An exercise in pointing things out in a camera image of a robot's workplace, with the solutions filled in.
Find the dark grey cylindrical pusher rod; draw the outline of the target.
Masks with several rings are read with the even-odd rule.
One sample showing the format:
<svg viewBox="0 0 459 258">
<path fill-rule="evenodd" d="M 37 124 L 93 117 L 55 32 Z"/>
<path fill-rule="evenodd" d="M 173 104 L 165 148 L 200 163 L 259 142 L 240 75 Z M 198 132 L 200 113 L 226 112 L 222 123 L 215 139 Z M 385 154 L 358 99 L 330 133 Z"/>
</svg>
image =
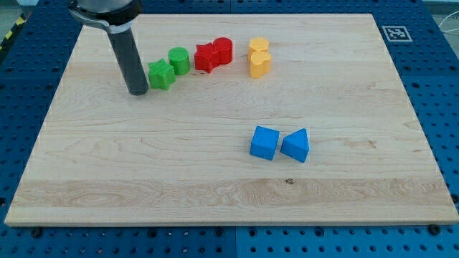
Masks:
<svg viewBox="0 0 459 258">
<path fill-rule="evenodd" d="M 129 93 L 132 95 L 147 93 L 148 82 L 131 28 L 117 34 L 109 34 L 108 38 Z"/>
</svg>

